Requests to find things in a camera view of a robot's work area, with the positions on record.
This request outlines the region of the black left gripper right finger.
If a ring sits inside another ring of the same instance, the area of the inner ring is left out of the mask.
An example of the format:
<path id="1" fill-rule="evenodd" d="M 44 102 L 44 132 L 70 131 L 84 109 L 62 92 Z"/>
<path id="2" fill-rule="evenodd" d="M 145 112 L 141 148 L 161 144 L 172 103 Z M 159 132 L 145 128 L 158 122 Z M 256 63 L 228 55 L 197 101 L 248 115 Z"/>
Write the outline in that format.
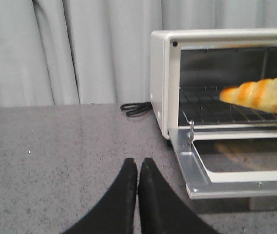
<path id="1" fill-rule="evenodd" d="M 152 158 L 139 175 L 138 203 L 143 234 L 217 234 L 173 191 Z"/>

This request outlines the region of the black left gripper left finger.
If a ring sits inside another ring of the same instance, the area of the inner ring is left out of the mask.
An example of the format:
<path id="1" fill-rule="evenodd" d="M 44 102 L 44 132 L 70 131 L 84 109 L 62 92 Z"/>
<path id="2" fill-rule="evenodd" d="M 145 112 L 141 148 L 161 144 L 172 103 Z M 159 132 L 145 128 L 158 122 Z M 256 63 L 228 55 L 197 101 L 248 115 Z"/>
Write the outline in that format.
<path id="1" fill-rule="evenodd" d="M 137 166 L 126 158 L 104 196 L 66 234 L 132 234 L 137 195 Z"/>

